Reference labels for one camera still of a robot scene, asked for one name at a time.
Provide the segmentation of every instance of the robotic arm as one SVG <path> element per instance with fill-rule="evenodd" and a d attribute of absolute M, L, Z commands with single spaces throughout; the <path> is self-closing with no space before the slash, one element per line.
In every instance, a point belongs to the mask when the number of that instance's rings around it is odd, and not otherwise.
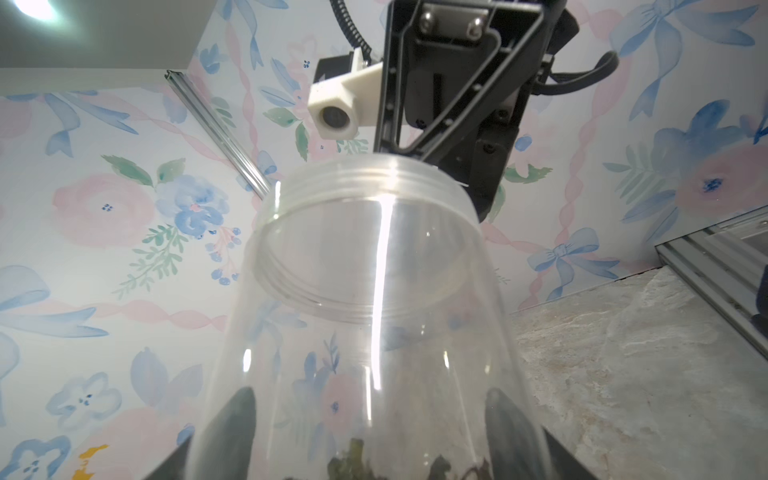
<path fill-rule="evenodd" d="M 464 186 L 480 221 L 530 95 L 581 90 L 618 66 L 608 52 L 590 71 L 551 73 L 554 54 L 578 33 L 565 0 L 393 0 L 384 55 L 371 66 L 343 0 L 331 4 L 357 48 L 318 63 L 309 110 L 320 136 L 351 139 L 375 125 L 374 151 L 440 168 Z M 403 115 L 423 130 L 407 146 L 399 138 Z"/>

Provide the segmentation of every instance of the metal bracket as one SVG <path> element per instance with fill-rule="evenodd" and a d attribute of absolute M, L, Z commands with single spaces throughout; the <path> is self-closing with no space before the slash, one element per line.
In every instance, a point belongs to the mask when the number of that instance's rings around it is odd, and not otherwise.
<path fill-rule="evenodd" d="M 211 140 L 219 146 L 237 171 L 245 177 L 256 195 L 263 200 L 270 192 L 272 185 L 256 168 L 240 144 L 232 138 L 227 126 L 221 124 L 217 116 L 205 105 L 194 85 L 187 80 L 187 76 L 180 71 L 169 70 L 165 74 L 165 79 L 168 80 L 170 87 L 174 89 L 190 113 L 210 135 Z"/>

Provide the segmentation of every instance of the camera lens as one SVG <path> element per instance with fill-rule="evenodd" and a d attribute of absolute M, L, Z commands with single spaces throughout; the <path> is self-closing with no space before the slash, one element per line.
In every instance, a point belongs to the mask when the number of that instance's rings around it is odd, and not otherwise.
<path fill-rule="evenodd" d="M 344 128 L 349 123 L 349 115 L 338 107 L 325 107 L 321 112 L 323 121 L 331 128 Z"/>

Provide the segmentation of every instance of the green leaf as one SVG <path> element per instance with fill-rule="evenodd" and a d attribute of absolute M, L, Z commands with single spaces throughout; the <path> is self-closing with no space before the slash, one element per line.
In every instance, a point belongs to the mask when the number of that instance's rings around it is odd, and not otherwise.
<path fill-rule="evenodd" d="M 662 178 L 654 186 L 650 188 L 650 190 L 643 196 L 643 200 L 647 198 L 651 198 L 655 194 L 659 193 L 661 191 L 661 187 L 664 185 L 664 179 Z"/>
<path fill-rule="evenodd" d="M 528 177 L 523 178 L 518 175 L 518 171 L 514 167 L 507 167 L 507 170 L 504 171 L 504 178 L 513 184 L 532 184 L 546 177 L 551 171 L 552 169 L 549 167 L 533 168 L 528 165 Z"/>
<path fill-rule="evenodd" d="M 603 163 L 603 167 L 606 167 L 609 171 L 615 172 L 617 174 L 620 174 L 621 172 L 625 172 L 627 170 L 630 170 L 631 167 L 629 165 L 624 164 L 612 164 L 612 163 Z"/>
<path fill-rule="evenodd" d="M 185 160 L 183 158 L 179 158 L 165 162 L 159 166 L 157 168 L 157 183 L 166 184 L 182 175 L 184 173 L 184 162 Z"/>
<path fill-rule="evenodd" d="M 636 198 L 638 198 L 640 195 L 645 192 L 645 190 L 650 186 L 650 184 L 654 181 L 654 175 L 648 175 L 648 178 L 646 178 L 642 184 L 640 184 L 637 188 L 634 189 L 634 192 L 632 192 L 632 195 L 627 197 L 627 205 L 631 204 Z"/>
<path fill-rule="evenodd" d="M 121 177 L 152 187 L 152 177 L 143 168 L 127 158 L 112 155 L 101 155 L 101 158 L 109 162 L 112 165 L 112 170 Z"/>
<path fill-rule="evenodd" d="M 627 176 L 626 176 L 626 177 L 624 177 L 624 179 L 623 179 L 622 181 L 620 181 L 620 182 L 619 182 L 619 184 L 616 186 L 616 188 L 614 188 L 614 192 L 618 192 L 618 191 L 619 191 L 619 190 L 620 190 L 620 189 L 621 189 L 621 188 L 622 188 L 624 185 L 626 185 L 626 184 L 627 184 L 627 182 L 629 182 L 629 180 L 631 180 L 632 178 L 634 178 L 634 173 L 629 173 L 629 174 L 627 174 Z"/>
<path fill-rule="evenodd" d="M 637 166 L 637 158 L 634 156 L 634 151 L 632 150 L 632 147 L 627 145 L 627 162 L 629 163 L 629 166 L 632 168 L 635 168 Z"/>
<path fill-rule="evenodd" d="M 271 108 L 264 112 L 264 116 L 269 118 L 281 127 L 289 127 L 299 119 L 285 107 Z"/>
<path fill-rule="evenodd" d="M 619 196 L 619 198 L 626 197 L 627 194 L 630 193 L 632 191 L 632 189 L 635 188 L 637 186 L 637 184 L 640 183 L 640 180 L 643 180 L 643 175 L 644 174 L 642 172 L 640 172 L 639 174 L 635 175 L 635 177 L 632 179 L 632 181 L 629 184 L 627 184 L 627 186 L 624 188 L 624 191 L 621 192 L 621 195 Z"/>
<path fill-rule="evenodd" d="M 310 152 L 310 134 L 307 133 L 304 124 L 299 124 L 299 127 L 296 128 L 296 149 L 301 158 L 306 161 L 306 156 Z"/>
<path fill-rule="evenodd" d="M 648 157 L 648 149 L 643 142 L 637 146 L 637 156 L 640 157 L 640 165 L 643 168 L 650 168 L 650 157 Z"/>
<path fill-rule="evenodd" d="M 224 100 L 222 97 L 213 97 L 210 99 L 210 103 L 216 105 L 217 107 L 222 108 L 229 108 L 230 105 L 227 103 L 226 100 Z"/>
<path fill-rule="evenodd" d="M 491 211 L 488 212 L 488 221 L 493 223 L 496 220 L 498 212 L 502 211 L 504 202 L 507 200 L 507 193 L 504 191 L 504 185 L 499 184 L 496 189 L 496 195 L 493 197 L 493 204 L 491 205 Z"/>

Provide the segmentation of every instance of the green plant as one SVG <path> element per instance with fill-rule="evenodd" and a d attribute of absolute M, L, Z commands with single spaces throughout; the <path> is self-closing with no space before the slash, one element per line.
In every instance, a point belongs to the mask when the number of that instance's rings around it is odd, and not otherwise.
<path fill-rule="evenodd" d="M 181 255 L 176 254 L 174 249 L 178 253 L 183 253 L 184 243 L 189 240 L 179 233 L 178 228 L 167 224 L 157 225 L 157 229 L 151 228 L 149 231 L 142 243 L 154 243 L 154 245 L 149 247 L 149 251 L 134 248 L 134 253 L 138 253 L 140 257 L 129 266 L 135 268 L 136 273 L 129 273 L 128 279 L 120 283 L 120 288 L 112 292 L 118 295 L 118 299 L 140 286 L 145 287 L 149 292 L 154 283 L 154 276 L 162 280 L 166 276 L 179 273 L 175 262 L 181 261 Z"/>

